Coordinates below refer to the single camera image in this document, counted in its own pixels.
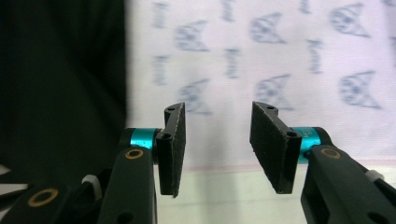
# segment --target white fabric backdrop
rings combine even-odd
[[[187,105],[185,169],[257,165],[251,102],[319,126],[357,160],[396,160],[391,0],[128,2],[129,127]]]

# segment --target blue cat face print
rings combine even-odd
[[[274,13],[254,19],[250,24],[250,36],[258,43],[286,43],[276,32],[276,26],[282,14]]]
[[[278,109],[293,110],[283,97],[284,86],[289,78],[290,75],[283,75],[260,81],[256,85],[256,99],[259,102],[276,106]]]
[[[197,21],[176,28],[176,47],[181,50],[208,51],[206,45],[201,42],[201,34],[205,25],[206,21]]]
[[[374,73],[368,71],[342,78],[340,82],[342,100],[348,105],[381,109],[368,90]]]
[[[203,100],[203,93],[208,82],[209,79],[203,79],[180,89],[178,100],[186,104],[186,112],[201,115],[211,114]]]
[[[336,8],[330,16],[332,28],[341,34],[370,37],[359,22],[362,8],[361,3]]]

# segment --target black fabric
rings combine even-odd
[[[121,0],[0,1],[0,163],[76,187],[124,128]]]

